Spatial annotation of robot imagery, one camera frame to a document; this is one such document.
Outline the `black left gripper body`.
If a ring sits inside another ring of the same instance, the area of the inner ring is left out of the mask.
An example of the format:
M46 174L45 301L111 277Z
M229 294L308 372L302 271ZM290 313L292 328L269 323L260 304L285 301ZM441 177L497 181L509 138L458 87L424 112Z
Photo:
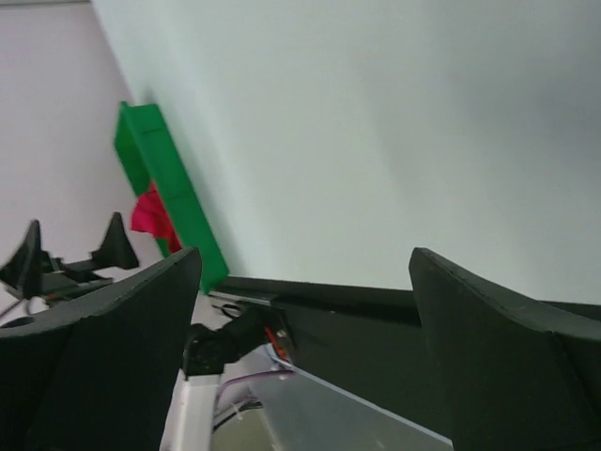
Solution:
M66 263L60 257L37 257L31 264L27 299L70 301L100 288L112 285L113 277L98 274L106 269L104 261L94 257Z

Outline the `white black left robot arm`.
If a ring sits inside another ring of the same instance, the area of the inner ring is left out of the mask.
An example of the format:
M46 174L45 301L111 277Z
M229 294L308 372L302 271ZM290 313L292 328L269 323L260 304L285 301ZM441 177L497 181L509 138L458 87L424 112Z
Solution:
M1 328L2 448L156 450L177 403L172 448L209 449L224 369L267 343L273 317L250 307L217 330L193 323L201 271L196 248L141 269L119 213L74 263L45 252L32 221L1 281L50 305Z

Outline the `red t-shirt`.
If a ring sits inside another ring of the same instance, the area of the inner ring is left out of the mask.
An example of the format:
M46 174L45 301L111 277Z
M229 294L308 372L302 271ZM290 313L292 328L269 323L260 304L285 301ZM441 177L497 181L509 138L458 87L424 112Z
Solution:
M131 229L150 234L155 240L165 241L169 254L181 249L177 233L153 181L137 198L131 213Z

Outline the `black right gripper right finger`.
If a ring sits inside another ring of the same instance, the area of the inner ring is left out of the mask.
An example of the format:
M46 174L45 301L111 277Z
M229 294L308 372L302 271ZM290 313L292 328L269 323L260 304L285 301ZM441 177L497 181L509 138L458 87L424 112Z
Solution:
M457 450L596 450L600 309L537 301L415 249L426 345Z

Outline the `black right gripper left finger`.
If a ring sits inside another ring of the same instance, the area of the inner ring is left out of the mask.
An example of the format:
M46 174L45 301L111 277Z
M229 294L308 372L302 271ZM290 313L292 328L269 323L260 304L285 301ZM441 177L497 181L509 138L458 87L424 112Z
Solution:
M191 324L188 248L1 331L5 450L156 450Z

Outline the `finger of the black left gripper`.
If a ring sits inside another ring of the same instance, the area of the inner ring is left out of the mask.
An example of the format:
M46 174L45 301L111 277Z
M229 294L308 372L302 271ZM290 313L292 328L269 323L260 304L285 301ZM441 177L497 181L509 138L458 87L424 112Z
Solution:
M21 244L1 267L1 282L14 297L35 297L41 290L41 233L38 220L32 220Z
M113 213L102 243L91 253L91 259L98 270L132 270L139 267L139 259L131 246L119 212Z

